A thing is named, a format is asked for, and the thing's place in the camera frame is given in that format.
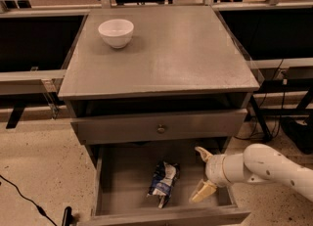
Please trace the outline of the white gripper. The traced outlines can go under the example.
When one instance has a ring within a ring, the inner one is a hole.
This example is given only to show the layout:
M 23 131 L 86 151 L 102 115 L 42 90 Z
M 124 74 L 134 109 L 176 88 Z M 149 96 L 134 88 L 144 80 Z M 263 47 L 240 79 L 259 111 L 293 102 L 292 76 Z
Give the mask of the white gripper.
M 225 155 L 212 155 L 203 147 L 195 147 L 195 150 L 200 154 L 201 159 L 206 162 L 205 175 L 208 180 L 204 181 L 202 179 L 199 182 L 189 198 L 190 203 L 200 203 L 214 194 L 217 187 L 224 187 L 229 184 L 223 169 Z

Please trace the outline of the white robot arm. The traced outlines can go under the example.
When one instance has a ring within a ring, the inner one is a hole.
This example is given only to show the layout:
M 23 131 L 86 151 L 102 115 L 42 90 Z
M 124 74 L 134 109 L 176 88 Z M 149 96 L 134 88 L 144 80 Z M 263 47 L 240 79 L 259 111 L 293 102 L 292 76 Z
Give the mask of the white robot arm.
M 240 154 L 213 155 L 203 147 L 195 147 L 205 163 L 206 180 L 201 180 L 190 197 L 200 203 L 218 188 L 235 183 L 264 184 L 276 182 L 292 188 L 313 201 L 313 170 L 303 167 L 280 152 L 263 144 L 252 144 Z

